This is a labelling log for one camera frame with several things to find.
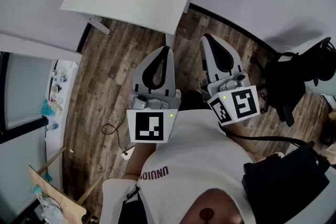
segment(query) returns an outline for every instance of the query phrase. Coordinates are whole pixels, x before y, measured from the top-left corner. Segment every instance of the skin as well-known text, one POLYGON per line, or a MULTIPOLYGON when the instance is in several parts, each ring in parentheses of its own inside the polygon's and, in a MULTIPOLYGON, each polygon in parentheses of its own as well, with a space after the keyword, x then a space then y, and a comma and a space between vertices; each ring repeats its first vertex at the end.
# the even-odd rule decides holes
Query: skin
MULTIPOLYGON (((235 134, 249 136, 247 130, 241 123, 234 123, 225 127, 235 134)), ((257 151, 255 142, 233 137, 232 140, 240 145, 246 152, 251 153, 256 161, 264 158, 257 151)), ((122 178, 138 181, 144 163, 155 149, 156 144, 137 144, 122 178)), ((243 223, 243 219, 233 200, 223 190, 209 189, 194 201, 182 219, 181 224, 204 224, 205 220, 200 218, 200 212, 204 208, 210 208, 214 212, 213 218, 208 221, 209 224, 243 223)))

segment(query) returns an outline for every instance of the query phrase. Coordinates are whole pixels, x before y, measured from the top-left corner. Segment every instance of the office chair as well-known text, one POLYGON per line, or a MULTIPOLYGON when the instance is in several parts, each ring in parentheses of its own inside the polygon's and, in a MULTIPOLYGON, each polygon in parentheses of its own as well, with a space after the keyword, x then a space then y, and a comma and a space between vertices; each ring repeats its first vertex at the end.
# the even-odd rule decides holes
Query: office chair
POLYGON ((266 101, 261 113, 271 106, 277 110, 281 121, 286 121, 289 127, 294 124, 292 112, 306 92, 304 82, 313 80, 317 86, 319 80, 328 81, 335 75, 336 49, 330 39, 325 38, 301 55, 277 53, 265 68, 256 58, 251 58, 265 78, 265 83, 257 87, 257 90, 267 90, 267 96, 261 94, 266 101))

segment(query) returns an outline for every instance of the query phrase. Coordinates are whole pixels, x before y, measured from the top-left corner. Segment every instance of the wooden floor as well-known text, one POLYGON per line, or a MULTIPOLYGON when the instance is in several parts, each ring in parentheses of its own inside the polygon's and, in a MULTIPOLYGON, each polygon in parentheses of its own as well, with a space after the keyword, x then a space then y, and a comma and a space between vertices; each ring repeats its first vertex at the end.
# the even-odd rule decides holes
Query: wooden floor
MULTIPOLYGON (((88 36, 68 112, 64 145, 73 153, 64 152, 63 184, 65 193, 75 200, 100 173, 104 173, 104 180, 123 174, 126 161, 120 156, 117 136, 103 135, 101 127, 105 123, 117 126, 121 122, 130 104, 134 69, 146 55, 165 44, 162 33, 115 20, 105 24, 111 29, 109 36, 95 29, 88 36)), ((204 78, 198 42, 205 33, 221 37, 233 46, 251 83, 261 84, 260 72, 249 60, 254 56, 265 66, 270 59, 268 52, 223 23, 190 9, 181 18, 174 47, 176 87, 182 93, 198 89, 204 78)), ((264 101, 259 99, 259 102, 262 107, 264 101)), ((280 135, 316 141, 328 111, 321 96, 306 93, 294 110, 293 127, 281 123, 272 108, 244 124, 252 136, 280 135)), ((129 148, 127 120, 119 128, 119 135, 122 146, 129 148)), ((286 151, 288 147, 279 142, 260 142, 257 146, 264 154, 286 151)), ((99 216, 101 205, 100 183, 84 206, 99 216)))

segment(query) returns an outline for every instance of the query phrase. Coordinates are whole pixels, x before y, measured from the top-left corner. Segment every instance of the white t-shirt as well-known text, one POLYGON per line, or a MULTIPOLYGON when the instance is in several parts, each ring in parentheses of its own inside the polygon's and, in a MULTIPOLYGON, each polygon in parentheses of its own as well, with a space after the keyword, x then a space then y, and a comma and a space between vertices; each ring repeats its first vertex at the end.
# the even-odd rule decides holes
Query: white t-shirt
POLYGON ((212 188, 232 198, 244 223, 255 224, 241 181, 243 165, 251 162, 249 154, 219 129, 212 110, 181 111, 168 143, 147 159, 138 182, 103 183, 100 223, 118 223, 122 202, 137 184, 148 224, 180 223, 193 202, 212 188))

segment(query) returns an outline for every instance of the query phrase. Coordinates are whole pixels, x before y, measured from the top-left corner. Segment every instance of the white desk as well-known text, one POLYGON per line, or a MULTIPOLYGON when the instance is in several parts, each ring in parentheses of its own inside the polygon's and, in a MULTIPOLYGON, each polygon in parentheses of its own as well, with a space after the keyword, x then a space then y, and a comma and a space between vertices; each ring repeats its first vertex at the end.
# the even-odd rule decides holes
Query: white desk
POLYGON ((110 30, 93 15, 163 32, 166 44, 172 47, 177 25, 188 6, 189 0, 64 0, 60 9, 82 14, 105 34, 110 30))

